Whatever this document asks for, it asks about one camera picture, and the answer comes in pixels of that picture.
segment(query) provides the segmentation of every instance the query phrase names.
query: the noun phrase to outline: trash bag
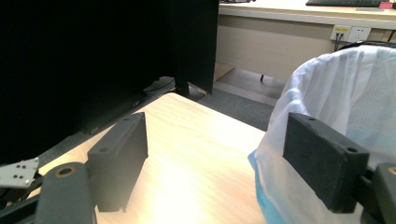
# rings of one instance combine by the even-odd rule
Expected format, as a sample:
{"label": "trash bag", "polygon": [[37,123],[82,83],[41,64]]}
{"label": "trash bag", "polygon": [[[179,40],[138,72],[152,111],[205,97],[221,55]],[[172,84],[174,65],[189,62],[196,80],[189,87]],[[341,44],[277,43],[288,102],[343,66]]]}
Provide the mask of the trash bag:
{"label": "trash bag", "polygon": [[334,214],[282,157],[289,112],[319,119],[370,151],[369,166],[396,162],[396,49],[359,46],[324,54],[298,67],[248,159],[268,224],[360,223]]}

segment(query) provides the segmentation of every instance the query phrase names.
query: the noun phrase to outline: desk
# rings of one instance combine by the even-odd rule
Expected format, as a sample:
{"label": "desk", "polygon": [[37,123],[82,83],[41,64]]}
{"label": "desk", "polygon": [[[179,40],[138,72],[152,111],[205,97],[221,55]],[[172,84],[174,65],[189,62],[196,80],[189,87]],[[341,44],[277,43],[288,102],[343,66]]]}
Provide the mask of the desk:
{"label": "desk", "polygon": [[[265,223],[248,154],[264,132],[174,93],[145,112],[148,158],[126,213],[98,213],[102,223]],[[40,169],[85,162],[108,131]]]}
{"label": "desk", "polygon": [[335,24],[370,27],[370,40],[388,40],[390,30],[396,29],[394,9],[307,7],[305,2],[220,4],[217,63],[287,80],[302,63],[333,52]]}

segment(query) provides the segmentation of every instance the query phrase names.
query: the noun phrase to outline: computer monitor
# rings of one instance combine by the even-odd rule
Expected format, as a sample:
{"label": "computer monitor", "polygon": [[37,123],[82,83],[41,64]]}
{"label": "computer monitor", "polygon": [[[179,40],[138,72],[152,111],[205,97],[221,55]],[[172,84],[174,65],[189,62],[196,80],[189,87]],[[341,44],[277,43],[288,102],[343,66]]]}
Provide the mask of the computer monitor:
{"label": "computer monitor", "polygon": [[102,125],[159,77],[211,92],[218,8],[215,0],[1,1],[0,165]]}

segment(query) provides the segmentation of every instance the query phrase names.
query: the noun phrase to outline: light wood tabletop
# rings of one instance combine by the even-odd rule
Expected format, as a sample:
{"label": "light wood tabletop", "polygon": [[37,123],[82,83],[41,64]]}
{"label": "light wood tabletop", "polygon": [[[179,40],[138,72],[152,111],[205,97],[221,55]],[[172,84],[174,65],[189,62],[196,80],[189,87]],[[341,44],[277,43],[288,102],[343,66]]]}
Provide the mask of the light wood tabletop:
{"label": "light wood tabletop", "polygon": [[[98,223],[265,223],[248,162],[263,131],[174,93],[137,112],[146,114],[148,158],[126,212],[96,210]],[[85,162],[109,129],[40,173],[70,161]]]}

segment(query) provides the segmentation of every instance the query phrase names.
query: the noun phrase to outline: electrical outlet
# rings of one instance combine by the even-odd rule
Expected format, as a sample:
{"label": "electrical outlet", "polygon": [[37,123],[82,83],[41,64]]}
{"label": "electrical outlet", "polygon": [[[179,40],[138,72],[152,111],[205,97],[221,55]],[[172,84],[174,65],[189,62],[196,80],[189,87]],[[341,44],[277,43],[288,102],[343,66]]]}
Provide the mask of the electrical outlet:
{"label": "electrical outlet", "polygon": [[354,43],[358,41],[367,40],[369,37],[371,28],[367,27],[352,27],[350,29],[349,37],[347,38],[347,42]]}
{"label": "electrical outlet", "polygon": [[334,25],[334,28],[332,28],[332,34],[330,35],[330,40],[337,40],[336,38],[338,33],[338,34],[343,34],[341,39],[339,39],[340,41],[347,41],[351,28],[352,28],[351,26],[346,26],[346,25]]}

